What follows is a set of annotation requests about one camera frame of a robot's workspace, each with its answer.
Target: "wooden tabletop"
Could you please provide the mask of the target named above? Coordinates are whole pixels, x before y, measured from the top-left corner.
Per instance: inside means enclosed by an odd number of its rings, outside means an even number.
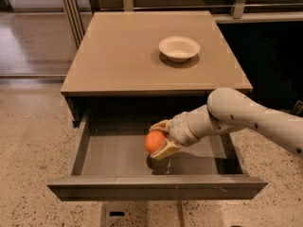
[[[174,63],[160,54],[169,36],[201,47]],[[252,85],[208,11],[96,12],[62,87],[65,96],[180,95]]]

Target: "drawer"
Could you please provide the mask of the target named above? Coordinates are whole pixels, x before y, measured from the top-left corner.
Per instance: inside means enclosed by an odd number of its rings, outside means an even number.
[[[253,199],[267,183],[245,172],[229,134],[161,161],[144,150],[152,124],[202,104],[190,96],[87,99],[68,172],[47,186],[62,201]]]

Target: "robotic hand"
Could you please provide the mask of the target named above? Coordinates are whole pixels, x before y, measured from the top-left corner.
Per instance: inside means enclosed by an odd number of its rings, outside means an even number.
[[[150,131],[163,131],[167,138],[151,157],[161,160],[205,136],[246,127],[303,159],[303,118],[265,108],[230,88],[214,90],[198,109],[152,125]]]

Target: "floor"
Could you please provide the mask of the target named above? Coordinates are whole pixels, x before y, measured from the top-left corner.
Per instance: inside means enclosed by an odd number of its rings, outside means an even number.
[[[0,38],[0,73],[66,73],[76,53],[62,14],[0,13]],[[250,201],[60,201],[45,182],[64,177],[77,134],[61,86],[0,80],[0,227],[302,226],[303,162],[247,129],[234,143],[268,181]]]

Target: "white bowl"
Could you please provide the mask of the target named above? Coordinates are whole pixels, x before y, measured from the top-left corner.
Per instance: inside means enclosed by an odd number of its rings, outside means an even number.
[[[197,55],[200,46],[188,37],[172,36],[161,41],[159,49],[171,61],[184,62]]]

